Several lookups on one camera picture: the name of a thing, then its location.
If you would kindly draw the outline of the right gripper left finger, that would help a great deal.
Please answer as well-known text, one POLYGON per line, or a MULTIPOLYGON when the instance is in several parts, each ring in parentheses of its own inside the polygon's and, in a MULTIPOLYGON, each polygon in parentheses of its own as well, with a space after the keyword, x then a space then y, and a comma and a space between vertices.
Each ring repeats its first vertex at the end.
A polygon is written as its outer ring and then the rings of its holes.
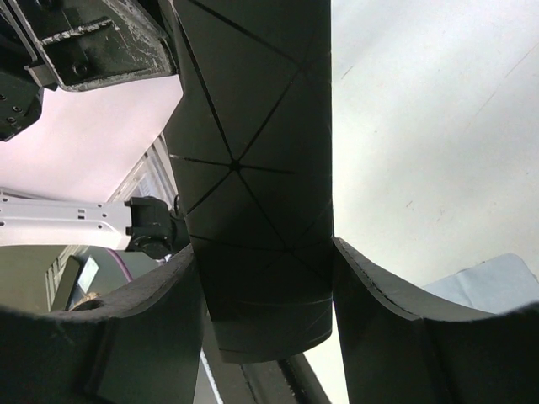
POLYGON ((191 247, 72 311, 1 310, 4 403, 190 403, 205 302, 191 247))

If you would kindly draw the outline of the black glasses case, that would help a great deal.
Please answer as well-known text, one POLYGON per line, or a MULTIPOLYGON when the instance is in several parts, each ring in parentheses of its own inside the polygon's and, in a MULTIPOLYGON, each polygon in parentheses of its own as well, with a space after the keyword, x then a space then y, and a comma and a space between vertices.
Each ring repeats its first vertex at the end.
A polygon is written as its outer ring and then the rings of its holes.
POLYGON ((327 1, 164 1, 183 97, 164 134, 224 360, 331 333, 327 1))

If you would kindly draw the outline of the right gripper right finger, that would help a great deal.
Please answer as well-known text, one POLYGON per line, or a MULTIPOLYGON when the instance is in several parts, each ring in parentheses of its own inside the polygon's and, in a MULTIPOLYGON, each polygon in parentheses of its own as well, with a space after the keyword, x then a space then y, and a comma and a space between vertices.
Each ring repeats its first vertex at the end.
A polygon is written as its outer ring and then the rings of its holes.
POLYGON ((334 239, 334 308, 352 403, 535 403, 538 306, 461 306, 334 239))

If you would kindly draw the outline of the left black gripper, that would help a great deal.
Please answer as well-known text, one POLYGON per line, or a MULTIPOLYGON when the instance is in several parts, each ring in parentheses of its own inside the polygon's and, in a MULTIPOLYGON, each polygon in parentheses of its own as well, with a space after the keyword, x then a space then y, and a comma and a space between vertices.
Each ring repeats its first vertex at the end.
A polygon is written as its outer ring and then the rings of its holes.
POLYGON ((157 1, 3 1, 2 141, 40 119, 46 89, 87 92, 174 75, 169 32, 157 1))

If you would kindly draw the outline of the light blue cleaning cloth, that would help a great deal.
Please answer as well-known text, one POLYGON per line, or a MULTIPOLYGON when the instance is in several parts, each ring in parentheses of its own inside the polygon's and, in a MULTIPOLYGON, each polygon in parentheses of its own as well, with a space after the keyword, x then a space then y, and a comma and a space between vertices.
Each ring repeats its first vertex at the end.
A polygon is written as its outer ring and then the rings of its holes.
POLYGON ((506 253, 446 276, 424 290, 445 300, 493 314, 538 302, 538 279, 522 258, 506 253))

